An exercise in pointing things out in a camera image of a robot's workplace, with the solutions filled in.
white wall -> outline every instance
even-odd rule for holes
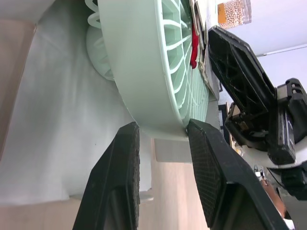
[[[267,55],[258,60],[274,86],[297,78],[307,90],[307,48]]]
[[[37,26],[0,162],[0,204],[81,194],[117,130],[133,121],[114,82],[86,52],[84,1],[60,0]],[[140,190],[151,187],[150,139],[141,134]]]
[[[307,43],[306,0],[251,0],[252,23],[229,31],[263,54]]]

